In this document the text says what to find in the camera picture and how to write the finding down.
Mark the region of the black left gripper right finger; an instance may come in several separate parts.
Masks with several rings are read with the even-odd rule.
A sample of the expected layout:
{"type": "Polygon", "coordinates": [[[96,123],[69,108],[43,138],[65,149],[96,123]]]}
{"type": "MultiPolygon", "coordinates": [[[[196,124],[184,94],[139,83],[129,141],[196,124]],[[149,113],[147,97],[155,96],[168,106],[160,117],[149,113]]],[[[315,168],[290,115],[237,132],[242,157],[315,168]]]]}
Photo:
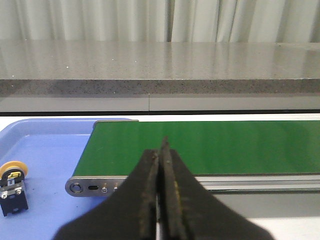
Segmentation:
{"type": "Polygon", "coordinates": [[[170,240],[271,240],[273,236],[219,201],[196,180],[164,137],[159,149],[161,216],[170,240]]]}

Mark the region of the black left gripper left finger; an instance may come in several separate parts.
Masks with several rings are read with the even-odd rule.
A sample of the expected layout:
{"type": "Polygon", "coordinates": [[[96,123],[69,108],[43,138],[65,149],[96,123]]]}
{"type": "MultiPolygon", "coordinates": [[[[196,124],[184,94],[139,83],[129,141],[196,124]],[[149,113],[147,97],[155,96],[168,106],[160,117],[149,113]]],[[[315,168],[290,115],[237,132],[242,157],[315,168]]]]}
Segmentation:
{"type": "Polygon", "coordinates": [[[66,223],[55,240],[155,240],[157,237],[156,150],[145,150],[127,179],[106,200],[66,223]]]}

